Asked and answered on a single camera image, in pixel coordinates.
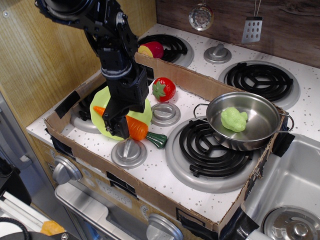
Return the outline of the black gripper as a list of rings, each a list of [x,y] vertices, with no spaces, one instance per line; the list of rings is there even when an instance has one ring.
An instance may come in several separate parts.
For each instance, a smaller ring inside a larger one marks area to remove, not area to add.
[[[110,93],[109,102],[102,119],[106,130],[116,137],[127,139],[130,136],[127,119],[129,111],[143,113],[145,100],[149,94],[149,82],[145,66],[133,63],[131,69],[112,75],[103,71]]]

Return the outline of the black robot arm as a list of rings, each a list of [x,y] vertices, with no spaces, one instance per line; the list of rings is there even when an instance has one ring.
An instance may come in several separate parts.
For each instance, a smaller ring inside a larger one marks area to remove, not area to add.
[[[149,94],[147,70],[136,63],[138,37],[115,0],[37,0],[41,14],[53,22],[83,30],[100,60],[110,100],[102,114],[106,130],[127,139],[129,111],[143,113]]]

